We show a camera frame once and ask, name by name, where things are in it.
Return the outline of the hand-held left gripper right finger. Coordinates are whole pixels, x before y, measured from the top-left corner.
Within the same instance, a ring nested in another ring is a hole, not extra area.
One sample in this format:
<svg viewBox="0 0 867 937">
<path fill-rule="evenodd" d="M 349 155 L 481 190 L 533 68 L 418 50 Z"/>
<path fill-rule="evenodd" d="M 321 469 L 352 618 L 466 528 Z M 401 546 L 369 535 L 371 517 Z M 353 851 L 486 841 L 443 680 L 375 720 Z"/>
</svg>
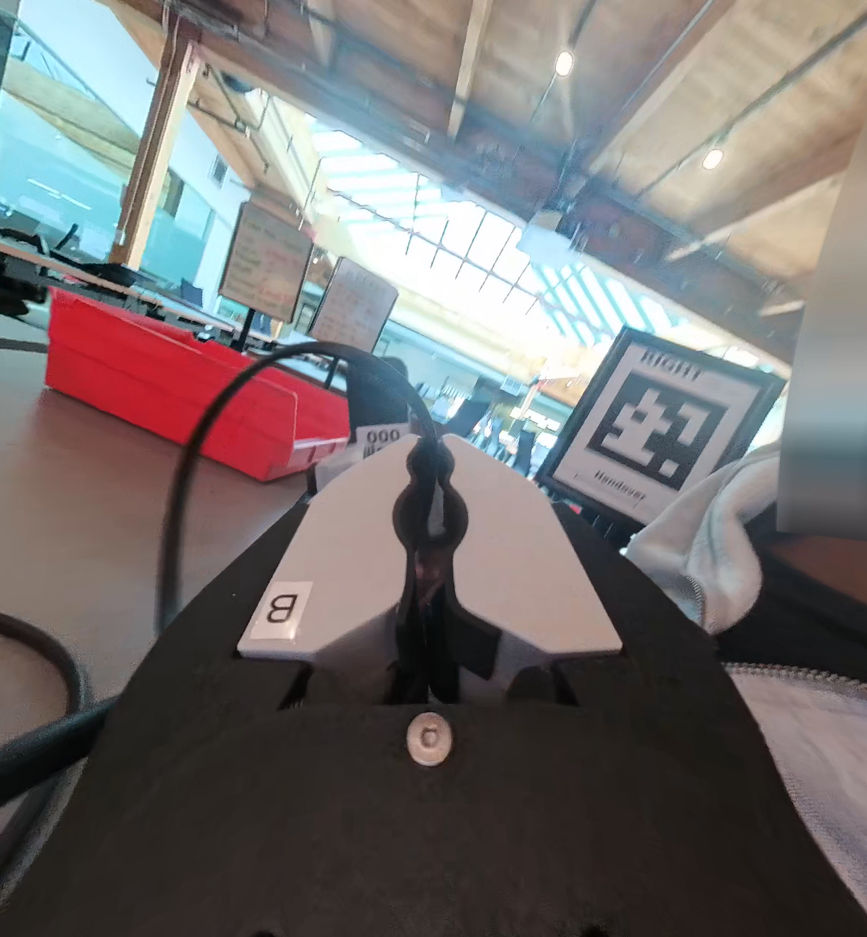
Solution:
<svg viewBox="0 0 867 937">
<path fill-rule="evenodd" d="M 452 434 L 440 439 L 444 520 L 454 525 L 444 638 L 482 681 L 621 653 L 623 642 L 551 502 L 531 481 Z"/>
</svg>

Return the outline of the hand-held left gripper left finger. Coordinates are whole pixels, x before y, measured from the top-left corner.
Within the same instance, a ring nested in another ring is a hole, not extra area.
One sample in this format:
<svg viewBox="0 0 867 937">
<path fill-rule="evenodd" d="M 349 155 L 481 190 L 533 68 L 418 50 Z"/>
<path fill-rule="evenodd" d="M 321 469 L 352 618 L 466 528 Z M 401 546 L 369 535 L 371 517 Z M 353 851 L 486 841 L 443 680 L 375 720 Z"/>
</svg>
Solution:
<svg viewBox="0 0 867 937">
<path fill-rule="evenodd" d="M 408 458 L 421 441 L 403 435 L 310 499 L 239 639 L 242 658 L 316 668 L 395 662 L 396 615 L 408 578 L 395 509 L 414 482 Z"/>
</svg>

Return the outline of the grey desk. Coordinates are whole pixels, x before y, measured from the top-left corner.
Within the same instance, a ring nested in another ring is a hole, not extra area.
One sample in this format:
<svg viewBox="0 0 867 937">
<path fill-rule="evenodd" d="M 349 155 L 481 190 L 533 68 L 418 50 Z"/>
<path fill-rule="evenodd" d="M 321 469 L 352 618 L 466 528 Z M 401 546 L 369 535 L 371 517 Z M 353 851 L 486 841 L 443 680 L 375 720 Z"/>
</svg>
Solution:
<svg viewBox="0 0 867 937">
<path fill-rule="evenodd" d="M 179 448 L 44 387 L 42 352 L 0 348 L 0 613 L 53 636 L 95 700 L 119 693 L 153 639 L 161 521 Z M 214 462 L 190 499 L 192 598 L 302 495 Z M 60 674 L 0 636 L 0 744 L 65 711 Z"/>
</svg>

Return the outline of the wooden office desk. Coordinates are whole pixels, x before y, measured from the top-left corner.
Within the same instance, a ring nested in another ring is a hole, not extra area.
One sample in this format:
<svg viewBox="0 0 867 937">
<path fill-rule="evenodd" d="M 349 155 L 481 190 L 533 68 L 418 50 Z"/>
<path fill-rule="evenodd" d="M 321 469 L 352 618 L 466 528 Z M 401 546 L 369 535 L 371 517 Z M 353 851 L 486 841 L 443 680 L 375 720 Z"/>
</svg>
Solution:
<svg viewBox="0 0 867 937">
<path fill-rule="evenodd" d="M 150 277 L 114 264 L 77 264 L 50 249 L 40 234 L 0 228 L 0 314 L 26 315 L 63 288 L 157 321 L 194 322 L 201 330 L 239 336 L 241 323 L 207 314 L 170 295 Z"/>
</svg>

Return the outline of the whiteboard on stand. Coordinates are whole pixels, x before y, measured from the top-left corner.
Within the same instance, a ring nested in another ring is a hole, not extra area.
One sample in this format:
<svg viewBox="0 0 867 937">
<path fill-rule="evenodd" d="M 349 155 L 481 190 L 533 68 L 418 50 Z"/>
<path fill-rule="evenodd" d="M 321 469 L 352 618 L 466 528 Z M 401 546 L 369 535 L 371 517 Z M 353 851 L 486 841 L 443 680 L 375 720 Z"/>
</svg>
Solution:
<svg viewBox="0 0 867 937">
<path fill-rule="evenodd" d="M 314 242 L 305 228 L 254 201 L 240 209 L 219 296 L 277 322 L 292 322 Z"/>
<path fill-rule="evenodd" d="M 310 324 L 315 341 L 372 353 L 399 298 L 391 283 L 348 258 L 337 260 Z"/>
</svg>

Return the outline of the red plastic bin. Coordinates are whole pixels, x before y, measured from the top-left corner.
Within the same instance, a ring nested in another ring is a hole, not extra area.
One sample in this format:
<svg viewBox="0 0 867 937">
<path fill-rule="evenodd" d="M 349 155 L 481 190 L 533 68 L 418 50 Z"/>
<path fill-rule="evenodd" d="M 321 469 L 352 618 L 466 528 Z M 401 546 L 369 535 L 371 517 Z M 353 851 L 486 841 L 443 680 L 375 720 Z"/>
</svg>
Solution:
<svg viewBox="0 0 867 937">
<path fill-rule="evenodd" d="M 251 358 L 181 327 L 62 289 L 50 296 L 45 384 L 180 445 Z M 229 403 L 202 454 L 258 482 L 296 474 L 349 443 L 345 399 L 270 367 Z"/>
</svg>

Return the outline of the framed black white marker poster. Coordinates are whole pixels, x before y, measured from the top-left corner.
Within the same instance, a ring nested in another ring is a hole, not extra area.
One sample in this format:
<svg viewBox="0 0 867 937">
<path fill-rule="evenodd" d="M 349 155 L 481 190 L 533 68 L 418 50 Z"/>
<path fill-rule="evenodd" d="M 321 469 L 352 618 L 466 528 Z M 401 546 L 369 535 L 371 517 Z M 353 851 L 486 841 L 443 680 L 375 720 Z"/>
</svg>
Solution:
<svg viewBox="0 0 867 937">
<path fill-rule="evenodd" d="M 785 388 L 774 373 L 625 326 L 535 483 L 632 536 L 741 458 Z"/>
</svg>

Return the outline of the white ceiling projector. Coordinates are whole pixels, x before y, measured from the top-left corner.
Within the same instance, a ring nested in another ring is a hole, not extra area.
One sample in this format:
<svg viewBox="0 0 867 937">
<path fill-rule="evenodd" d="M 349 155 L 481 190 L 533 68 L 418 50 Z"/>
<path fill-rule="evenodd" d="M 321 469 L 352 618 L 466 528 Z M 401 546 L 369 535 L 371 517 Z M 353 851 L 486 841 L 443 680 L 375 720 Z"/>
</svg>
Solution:
<svg viewBox="0 0 867 937">
<path fill-rule="evenodd" d="M 567 258 L 584 251 L 585 237 L 579 218 L 565 212 L 543 209 L 522 228 L 518 250 L 533 262 L 566 264 Z"/>
</svg>

